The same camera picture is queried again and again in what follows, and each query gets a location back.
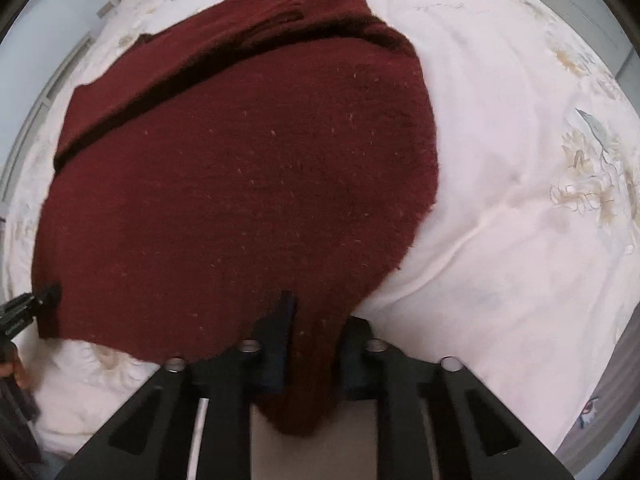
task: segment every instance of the maroon knit sweater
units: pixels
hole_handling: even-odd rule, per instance
[[[141,38],[76,89],[54,166],[33,285],[63,298],[41,336],[193,361],[292,290],[291,385],[262,408],[298,434],[438,176],[420,63],[365,0],[225,0]]]

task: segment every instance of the bed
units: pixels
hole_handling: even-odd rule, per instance
[[[73,88],[100,77],[140,34],[220,1],[122,0],[26,157],[4,238],[7,297],[31,289]],[[411,356],[459,356],[556,451],[640,299],[638,115],[598,56],[539,0],[367,3],[420,57],[440,188],[401,268],[356,314]],[[42,342],[34,329],[19,346],[42,408],[36,432],[61,454],[78,450],[156,369],[86,342]],[[341,406],[309,440],[255,417],[258,478],[296,478],[302,468],[372,478],[371,406]]]

